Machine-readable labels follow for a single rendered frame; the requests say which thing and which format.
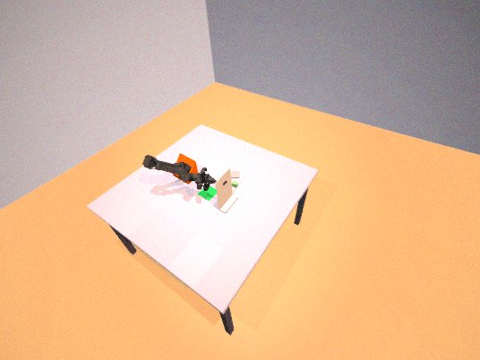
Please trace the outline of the green square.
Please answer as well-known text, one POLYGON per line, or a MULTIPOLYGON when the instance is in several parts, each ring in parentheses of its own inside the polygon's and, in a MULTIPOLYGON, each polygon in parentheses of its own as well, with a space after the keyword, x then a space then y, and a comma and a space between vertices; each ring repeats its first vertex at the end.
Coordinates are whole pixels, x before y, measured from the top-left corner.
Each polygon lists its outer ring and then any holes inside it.
POLYGON ((216 193, 216 189, 210 186, 207 192, 202 189, 198 195, 209 201, 216 193))

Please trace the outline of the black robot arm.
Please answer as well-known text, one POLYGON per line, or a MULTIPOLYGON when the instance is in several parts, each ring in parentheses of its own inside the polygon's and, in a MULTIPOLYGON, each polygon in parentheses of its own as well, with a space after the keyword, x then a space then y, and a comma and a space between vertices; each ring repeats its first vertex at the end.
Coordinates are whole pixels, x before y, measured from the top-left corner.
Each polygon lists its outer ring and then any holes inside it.
MULTIPOLYGON (((192 167, 182 161, 172 164, 157 160, 157 158, 151 155, 146 155, 142 164, 148 169, 157 169, 159 171, 162 170, 176 174, 181 177, 184 182, 194 181, 194 176, 196 175, 195 173, 189 173, 192 167)), ((201 179, 196 179, 195 183, 197 185, 197 190, 201 190, 203 187, 203 184, 201 184, 201 179)))

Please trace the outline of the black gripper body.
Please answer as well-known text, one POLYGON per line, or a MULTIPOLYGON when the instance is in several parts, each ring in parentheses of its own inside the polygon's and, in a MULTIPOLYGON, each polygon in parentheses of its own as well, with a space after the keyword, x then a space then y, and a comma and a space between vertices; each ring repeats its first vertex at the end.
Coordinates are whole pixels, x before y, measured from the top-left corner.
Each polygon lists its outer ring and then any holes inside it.
POLYGON ((201 172, 194 176, 194 182, 195 182, 196 179, 201 179, 201 184, 204 183, 203 190, 207 192, 208 189, 210 188, 210 185, 208 184, 208 186, 206 186, 207 182, 205 182, 205 177, 206 177, 207 174, 205 173, 205 171, 207 171, 207 168, 203 167, 201 169, 201 172))

